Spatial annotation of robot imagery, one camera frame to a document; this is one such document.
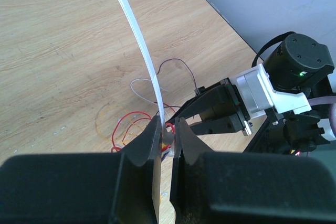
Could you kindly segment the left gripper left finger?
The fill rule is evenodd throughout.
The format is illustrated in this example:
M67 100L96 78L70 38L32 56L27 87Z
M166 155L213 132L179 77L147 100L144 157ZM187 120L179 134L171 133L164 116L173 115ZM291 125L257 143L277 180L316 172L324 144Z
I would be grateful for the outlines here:
M119 183L119 223L158 223L161 181L161 121L159 116L122 149Z

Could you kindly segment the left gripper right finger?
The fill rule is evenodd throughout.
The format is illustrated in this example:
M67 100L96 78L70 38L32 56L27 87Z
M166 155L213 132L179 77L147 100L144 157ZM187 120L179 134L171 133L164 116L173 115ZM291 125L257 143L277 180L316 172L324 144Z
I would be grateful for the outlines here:
M175 223L198 223L204 188L199 157L209 152L210 147L194 134L184 118L175 120L174 143L170 202L175 211Z

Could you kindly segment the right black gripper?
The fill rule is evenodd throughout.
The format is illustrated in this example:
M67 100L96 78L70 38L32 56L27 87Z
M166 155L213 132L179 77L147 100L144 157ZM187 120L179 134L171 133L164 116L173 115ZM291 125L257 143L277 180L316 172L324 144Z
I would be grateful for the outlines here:
M196 96L186 101L172 116L189 119L199 115L201 120L190 125L195 135L226 134L243 131L252 134L250 115L239 91L229 78L207 88L195 90Z

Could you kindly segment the white zip tie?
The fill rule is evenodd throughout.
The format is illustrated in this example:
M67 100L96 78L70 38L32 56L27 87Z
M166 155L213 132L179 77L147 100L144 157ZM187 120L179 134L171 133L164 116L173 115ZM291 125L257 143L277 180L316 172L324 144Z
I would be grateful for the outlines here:
M143 37L142 31L140 29L140 26L138 24L138 21L134 15L134 12L129 4L128 0L118 0L124 15L131 27L131 30L134 34L134 37L138 43L140 52L142 54L143 60L145 62L146 68L148 70L149 76L150 76L150 81L152 83L152 87L154 90L156 102L153 102L157 105L158 110L159 110L159 116L160 116L160 122L161 122L161 128L162 128L162 135L164 140L168 140L169 133L166 129L166 122L165 122L165 110L164 110L164 103L163 103L163 98L162 98L162 93L161 93L161 87L157 78L157 74L155 72L155 68L153 65L152 58L150 56L148 47L146 45L145 39Z

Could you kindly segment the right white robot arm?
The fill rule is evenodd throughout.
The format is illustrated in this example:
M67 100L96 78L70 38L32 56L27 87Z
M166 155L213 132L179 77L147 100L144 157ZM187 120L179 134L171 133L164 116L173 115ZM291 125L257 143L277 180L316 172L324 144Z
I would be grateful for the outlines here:
M262 63L196 89L170 118L200 121L191 125L196 135L244 132L252 134L253 119L266 120L253 134L247 152L297 155L312 152L335 139L335 93L328 75L334 64L326 45L289 31L261 49L275 50Z

